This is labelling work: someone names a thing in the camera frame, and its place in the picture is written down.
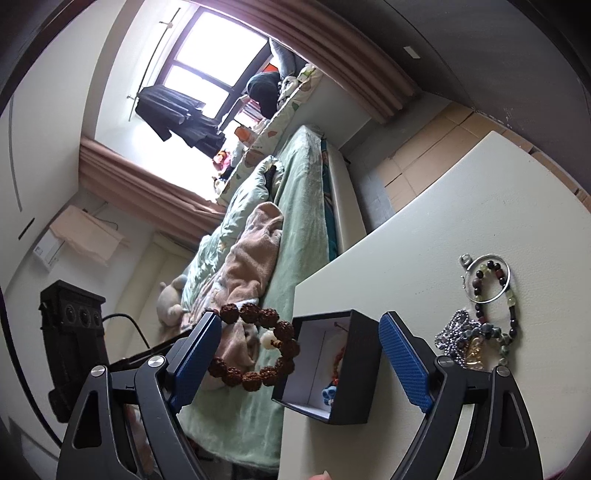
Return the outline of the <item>right hand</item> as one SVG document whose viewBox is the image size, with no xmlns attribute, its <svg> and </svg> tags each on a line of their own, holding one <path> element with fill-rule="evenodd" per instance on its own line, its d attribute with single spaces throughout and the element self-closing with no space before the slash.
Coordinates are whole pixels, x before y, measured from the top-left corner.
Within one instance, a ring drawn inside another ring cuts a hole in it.
<svg viewBox="0 0 591 480">
<path fill-rule="evenodd" d="M 308 480 L 332 480 L 332 477 L 328 471 L 324 471 L 321 474 L 311 476 Z"/>
</svg>

